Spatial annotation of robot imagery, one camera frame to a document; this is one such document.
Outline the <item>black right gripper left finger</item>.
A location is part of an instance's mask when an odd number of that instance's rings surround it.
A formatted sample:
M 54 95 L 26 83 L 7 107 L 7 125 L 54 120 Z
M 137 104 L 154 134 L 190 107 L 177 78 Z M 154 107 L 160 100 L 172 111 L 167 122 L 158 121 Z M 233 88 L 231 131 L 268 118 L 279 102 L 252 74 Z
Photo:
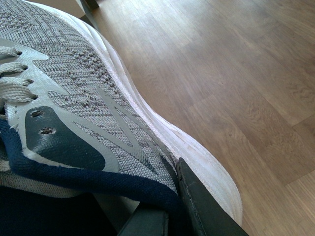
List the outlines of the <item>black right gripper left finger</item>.
M 137 209 L 118 233 L 119 236 L 167 236 L 168 213 L 160 209 Z

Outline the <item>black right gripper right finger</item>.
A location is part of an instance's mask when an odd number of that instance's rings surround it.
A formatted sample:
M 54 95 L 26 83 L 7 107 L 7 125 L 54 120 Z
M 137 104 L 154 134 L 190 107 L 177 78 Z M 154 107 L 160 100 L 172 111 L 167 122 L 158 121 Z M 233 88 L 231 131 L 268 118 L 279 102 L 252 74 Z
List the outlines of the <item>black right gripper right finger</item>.
M 184 159 L 177 164 L 180 195 L 189 214 L 194 236 L 246 236 L 247 233 L 229 216 Z

